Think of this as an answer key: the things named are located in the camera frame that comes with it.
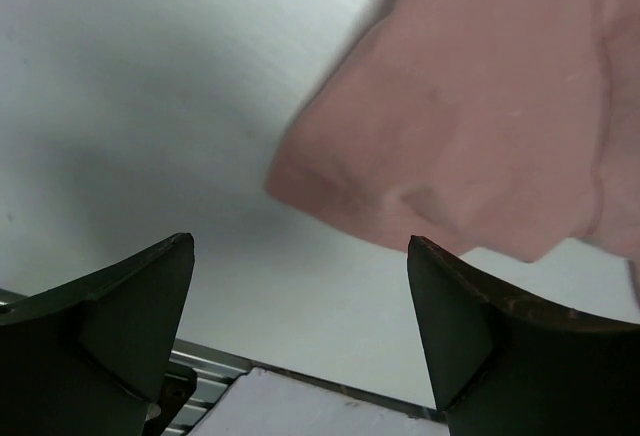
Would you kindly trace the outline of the pink pixel-print t-shirt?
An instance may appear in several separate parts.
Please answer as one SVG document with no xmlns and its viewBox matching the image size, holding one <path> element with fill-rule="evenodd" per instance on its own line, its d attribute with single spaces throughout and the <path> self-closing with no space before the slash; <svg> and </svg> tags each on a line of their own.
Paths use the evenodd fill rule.
<svg viewBox="0 0 640 436">
<path fill-rule="evenodd" d="M 395 0 L 284 135 L 275 199 L 363 240 L 639 257 L 639 0 Z"/>
</svg>

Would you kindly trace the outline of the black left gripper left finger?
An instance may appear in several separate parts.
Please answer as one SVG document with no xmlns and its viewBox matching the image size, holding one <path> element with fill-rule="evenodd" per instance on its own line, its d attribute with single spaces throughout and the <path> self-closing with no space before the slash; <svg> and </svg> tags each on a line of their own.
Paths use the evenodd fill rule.
<svg viewBox="0 0 640 436">
<path fill-rule="evenodd" d="M 193 269 L 178 233 L 2 305 L 2 434 L 162 434 L 194 392 L 170 360 Z"/>
</svg>

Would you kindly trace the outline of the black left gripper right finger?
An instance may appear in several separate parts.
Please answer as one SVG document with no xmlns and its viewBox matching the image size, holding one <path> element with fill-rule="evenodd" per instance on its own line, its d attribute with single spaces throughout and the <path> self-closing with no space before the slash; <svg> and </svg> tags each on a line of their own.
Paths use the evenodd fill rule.
<svg viewBox="0 0 640 436">
<path fill-rule="evenodd" d="M 453 435 L 635 435 L 639 328 L 541 298 L 413 237 L 407 271 Z"/>
</svg>

